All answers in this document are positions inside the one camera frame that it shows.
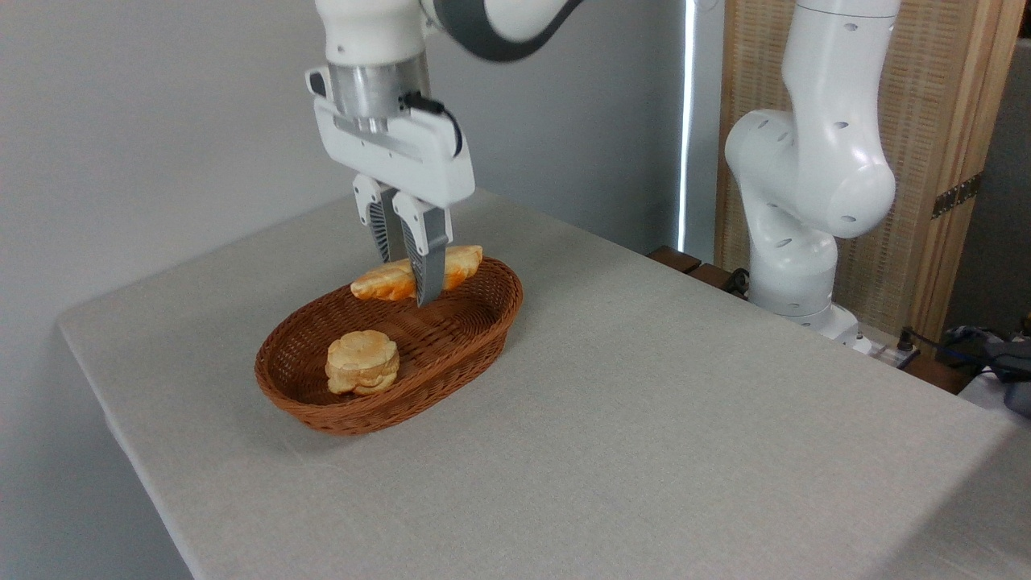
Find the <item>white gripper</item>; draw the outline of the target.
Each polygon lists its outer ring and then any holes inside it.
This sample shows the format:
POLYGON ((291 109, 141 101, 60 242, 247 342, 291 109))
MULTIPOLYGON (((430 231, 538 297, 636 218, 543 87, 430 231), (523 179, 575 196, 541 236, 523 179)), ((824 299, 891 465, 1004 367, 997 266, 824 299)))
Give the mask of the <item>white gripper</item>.
POLYGON ((424 67, 321 67, 306 82, 325 150, 360 173, 351 184, 360 221, 383 262, 400 260, 401 221, 417 305, 430 305, 453 241, 446 208, 475 189, 461 128, 431 99, 424 67))

